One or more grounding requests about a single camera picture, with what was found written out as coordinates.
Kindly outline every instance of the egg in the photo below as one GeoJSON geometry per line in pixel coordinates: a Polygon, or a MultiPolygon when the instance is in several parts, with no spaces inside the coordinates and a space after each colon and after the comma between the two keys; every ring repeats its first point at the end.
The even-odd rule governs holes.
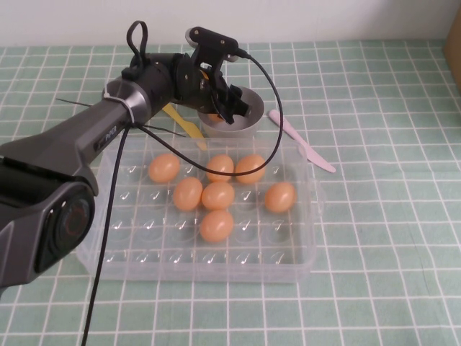
{"type": "Polygon", "coordinates": [[[289,182],[273,184],[266,192],[264,204],[273,213],[284,213],[296,202],[296,189],[289,182]]]}
{"type": "Polygon", "coordinates": [[[165,183],[173,180],[179,172],[179,159],[173,154],[162,154],[149,165],[149,177],[154,182],[165,183]]]}
{"type": "MultiPolygon", "coordinates": [[[[236,173],[251,171],[252,169],[260,167],[263,163],[264,159],[261,155],[252,154],[245,156],[237,163],[236,173]]],[[[264,176],[265,171],[266,167],[251,174],[237,176],[236,179],[243,184],[253,184],[264,176]]]]}
{"type": "MultiPolygon", "coordinates": [[[[227,155],[216,155],[209,160],[207,168],[213,171],[232,173],[233,161],[227,155]]],[[[207,177],[211,182],[228,182],[231,179],[230,175],[219,175],[208,172],[207,177]]]]}
{"type": "Polygon", "coordinates": [[[208,213],[200,224],[200,235],[205,241],[218,243],[226,239],[233,230],[233,217],[225,210],[208,213]]]}
{"type": "Polygon", "coordinates": [[[202,193],[202,204],[206,209],[226,209],[233,203],[236,193],[228,182],[212,182],[202,193]]]}
{"type": "Polygon", "coordinates": [[[179,182],[173,192],[173,203],[179,210],[191,211],[200,203],[202,183],[194,177],[188,177],[179,182]]]}
{"type": "Polygon", "coordinates": [[[221,123],[222,121],[224,121],[224,119],[222,119],[221,116],[219,116],[218,114],[209,114],[208,117],[214,123],[221,123]]]}

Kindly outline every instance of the table surface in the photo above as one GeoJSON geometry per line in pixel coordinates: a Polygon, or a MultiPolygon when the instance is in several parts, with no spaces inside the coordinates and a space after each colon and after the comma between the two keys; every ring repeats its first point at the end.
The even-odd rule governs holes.
{"type": "MultiPolygon", "coordinates": [[[[461,98],[442,45],[247,47],[273,75],[286,118],[337,168],[310,165],[327,199],[311,275],[265,285],[104,281],[89,345],[459,345],[461,98]]],[[[190,48],[149,48],[157,50],[190,48]]],[[[0,48],[0,143],[83,109],[55,97],[97,102],[106,76],[130,59],[125,46],[0,48]]],[[[255,66],[237,61],[223,71],[275,107],[255,66]]],[[[151,124],[181,132],[165,114],[151,124]]],[[[257,136],[276,132],[264,119],[257,136]]],[[[79,345],[90,289],[71,254],[6,290],[0,345],[79,345]]]]}

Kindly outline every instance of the black cable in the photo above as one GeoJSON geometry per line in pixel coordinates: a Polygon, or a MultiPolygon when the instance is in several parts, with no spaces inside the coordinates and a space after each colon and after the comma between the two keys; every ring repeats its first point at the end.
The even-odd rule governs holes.
{"type": "MultiPolygon", "coordinates": [[[[263,169],[274,158],[274,156],[277,153],[277,150],[279,148],[280,142],[282,140],[282,135],[283,135],[282,101],[280,100],[280,96],[279,96],[279,93],[277,91],[277,88],[274,85],[274,82],[271,80],[271,78],[270,78],[269,74],[266,72],[266,70],[264,70],[264,67],[262,67],[262,65],[255,58],[250,56],[247,52],[242,51],[240,53],[242,55],[241,57],[247,58],[247,59],[253,61],[256,64],[256,66],[258,66],[258,68],[261,70],[263,75],[266,76],[269,84],[272,87],[272,90],[274,90],[275,97],[277,99],[277,104],[279,105],[280,127],[279,127],[279,135],[277,137],[277,142],[275,144],[273,152],[269,155],[269,158],[261,166],[255,168],[255,169],[252,169],[251,171],[240,172],[240,173],[234,173],[234,172],[233,173],[227,173],[227,172],[214,171],[212,169],[208,169],[207,167],[204,167],[204,166],[198,164],[197,162],[194,162],[193,160],[189,159],[187,156],[185,156],[184,154],[177,151],[175,148],[170,146],[167,142],[165,142],[163,139],[158,137],[156,134],[149,131],[147,128],[155,128],[157,130],[165,130],[166,132],[170,132],[170,133],[174,133],[173,131],[163,129],[163,128],[157,128],[155,126],[150,126],[150,125],[133,124],[133,126],[140,129],[144,133],[147,133],[150,137],[156,139],[160,144],[167,147],[170,151],[172,151],[177,156],[181,157],[186,162],[189,162],[190,164],[197,167],[198,169],[201,169],[201,170],[203,170],[205,172],[208,172],[208,173],[237,177],[237,176],[251,174],[251,173],[259,171],[260,169],[263,169]]],[[[119,170],[119,166],[120,166],[120,160],[122,158],[123,148],[125,146],[126,138],[127,138],[127,135],[128,135],[129,131],[130,131],[130,127],[126,127],[124,132],[123,132],[122,139],[120,141],[120,145],[119,145],[118,152],[117,152],[117,158],[115,160],[115,167],[114,167],[114,172],[113,172],[113,175],[112,175],[112,184],[111,184],[111,187],[110,187],[109,201],[107,203],[107,214],[106,214],[106,221],[105,221],[105,225],[104,225],[104,233],[103,233],[103,236],[102,236],[101,249],[100,249],[100,253],[99,253],[98,266],[97,266],[96,274],[94,276],[93,288],[91,290],[91,298],[90,298],[90,302],[89,302],[89,306],[88,306],[88,311],[87,311],[87,314],[86,314],[85,329],[84,329],[84,335],[83,335],[82,341],[81,341],[81,346],[86,346],[86,342],[88,340],[89,328],[90,328],[90,325],[91,325],[91,317],[92,317],[93,309],[94,309],[94,302],[96,300],[96,294],[97,294],[99,279],[101,277],[102,265],[103,265],[103,262],[104,262],[104,254],[106,252],[107,239],[108,239],[108,236],[109,236],[110,216],[112,215],[112,206],[113,206],[113,203],[114,203],[115,188],[116,188],[116,185],[117,185],[118,170],[119,170]]]]}
{"type": "Polygon", "coordinates": [[[187,156],[185,156],[184,154],[182,154],[181,152],[177,151],[175,148],[173,148],[172,146],[170,146],[167,142],[165,142],[163,139],[161,139],[160,137],[158,137],[155,133],[152,133],[150,132],[145,126],[141,125],[141,124],[135,124],[135,127],[136,128],[139,128],[141,131],[143,131],[144,133],[147,133],[150,137],[154,138],[156,141],[158,141],[161,145],[165,146],[167,149],[169,149],[173,154],[176,154],[177,156],[179,156],[181,159],[185,160],[186,162],[190,163],[192,166],[195,166],[197,167],[198,169],[201,169],[202,171],[205,171],[207,173],[211,173],[211,174],[218,174],[218,175],[225,175],[225,176],[229,176],[229,177],[239,177],[239,176],[242,176],[242,175],[247,175],[247,174],[252,174],[254,172],[257,172],[259,171],[260,169],[263,169],[265,166],[267,166],[269,164],[269,162],[274,158],[275,154],[277,153],[277,150],[279,149],[279,146],[280,146],[280,142],[282,140],[282,135],[283,135],[283,109],[282,109],[282,101],[280,100],[280,96],[279,96],[279,92],[277,91],[277,88],[275,87],[274,85],[274,82],[272,81],[271,77],[269,76],[269,74],[266,72],[266,70],[264,69],[264,67],[262,67],[262,65],[255,59],[253,58],[252,56],[250,56],[247,52],[245,52],[244,50],[242,50],[241,52],[239,52],[241,54],[241,57],[242,58],[247,58],[251,61],[253,61],[253,63],[258,66],[258,68],[261,70],[261,72],[263,73],[263,75],[266,76],[267,78],[267,81],[269,82],[269,84],[271,85],[272,87],[272,90],[274,90],[274,94],[275,94],[275,98],[277,99],[277,104],[279,105],[279,111],[280,111],[280,128],[279,128],[279,135],[277,137],[277,142],[275,143],[275,147],[274,147],[274,150],[272,151],[272,153],[269,155],[269,158],[259,167],[255,168],[255,169],[252,169],[251,171],[247,171],[247,172],[240,172],[240,173],[235,173],[235,172],[232,172],[232,173],[227,173],[227,172],[219,172],[219,171],[214,171],[212,169],[208,169],[207,167],[204,167],[202,166],[201,164],[198,164],[197,162],[189,159],[187,156]]]}
{"type": "Polygon", "coordinates": [[[172,134],[174,134],[174,135],[176,135],[176,136],[186,138],[185,135],[182,135],[182,134],[180,134],[180,133],[176,133],[176,132],[174,132],[174,131],[172,131],[172,130],[169,130],[169,129],[167,129],[167,128],[158,128],[157,126],[150,126],[150,125],[144,125],[144,127],[145,127],[145,128],[153,128],[154,130],[165,131],[165,132],[168,132],[168,133],[172,133],[172,134]]]}
{"type": "MultiPolygon", "coordinates": [[[[76,102],[76,101],[69,101],[68,99],[59,99],[57,97],[55,99],[57,99],[59,101],[62,101],[62,102],[72,103],[74,105],[81,105],[81,106],[91,107],[91,105],[88,105],[86,103],[81,103],[81,102],[76,102]]],[[[186,137],[185,135],[182,135],[180,133],[176,133],[176,132],[174,132],[172,130],[169,130],[168,128],[159,128],[157,126],[150,126],[150,125],[144,125],[144,126],[147,127],[147,128],[153,128],[154,130],[160,130],[160,131],[165,131],[165,132],[168,132],[168,133],[172,133],[172,134],[174,134],[176,136],[179,136],[179,137],[186,137]]]]}
{"type": "Polygon", "coordinates": [[[122,158],[123,147],[125,146],[125,142],[126,142],[129,131],[130,131],[130,127],[126,127],[125,130],[123,131],[122,139],[120,140],[120,145],[118,147],[117,158],[115,160],[114,172],[112,174],[112,184],[110,185],[109,201],[107,203],[106,222],[104,225],[104,233],[102,235],[101,252],[99,253],[98,267],[96,269],[96,275],[94,276],[93,289],[91,291],[91,298],[89,300],[88,312],[86,313],[85,330],[84,330],[84,336],[82,337],[82,340],[81,340],[81,346],[85,346],[86,341],[88,340],[88,333],[89,333],[89,327],[91,324],[91,316],[93,314],[94,301],[96,300],[96,293],[98,291],[99,279],[101,277],[102,264],[104,262],[104,253],[106,252],[107,238],[109,236],[110,216],[112,215],[112,205],[114,204],[115,187],[117,185],[118,169],[120,165],[120,160],[122,158]]]}
{"type": "Polygon", "coordinates": [[[91,107],[91,105],[88,105],[87,103],[81,103],[81,102],[77,102],[77,101],[68,101],[67,99],[60,99],[59,97],[56,97],[55,99],[58,100],[58,101],[62,101],[62,102],[72,103],[73,105],[81,105],[81,106],[91,107]]]}

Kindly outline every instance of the clear plastic container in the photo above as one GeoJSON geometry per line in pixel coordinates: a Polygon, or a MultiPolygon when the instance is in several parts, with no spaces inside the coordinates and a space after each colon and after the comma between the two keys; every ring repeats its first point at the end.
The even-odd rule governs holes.
{"type": "MultiPolygon", "coordinates": [[[[275,142],[224,138],[166,141],[204,166],[216,154],[229,155],[234,164],[249,154],[267,158],[275,142]]],[[[88,236],[76,250],[91,275],[97,268],[118,145],[119,141],[114,141],[102,155],[96,216],[88,236]]],[[[156,184],[149,179],[149,164],[166,152],[168,149],[153,139],[128,138],[102,278],[292,282],[308,275],[315,259],[313,219],[321,209],[321,198],[317,184],[309,178],[309,165],[301,146],[291,140],[282,141],[264,178],[254,185],[242,185],[235,178],[230,181],[236,191],[234,204],[228,209],[234,218],[234,229],[219,244],[207,243],[200,236],[200,222],[207,213],[203,206],[185,213],[177,210],[171,200],[176,184],[185,177],[197,177],[205,188],[209,182],[203,171],[181,160],[179,174],[170,183],[156,184]],[[295,185],[297,202],[288,212],[273,214],[264,206],[264,193],[281,181],[295,185]]]]}

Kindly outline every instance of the metal bowl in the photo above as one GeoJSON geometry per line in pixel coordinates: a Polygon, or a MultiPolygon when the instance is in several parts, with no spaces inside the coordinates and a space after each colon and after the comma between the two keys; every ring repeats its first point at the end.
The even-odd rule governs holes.
{"type": "Polygon", "coordinates": [[[229,125],[215,115],[198,112],[202,127],[208,137],[221,138],[251,138],[256,134],[258,122],[264,114],[264,102],[253,90],[240,86],[242,90],[242,101],[251,106],[246,117],[234,115],[234,123],[229,125]]]}

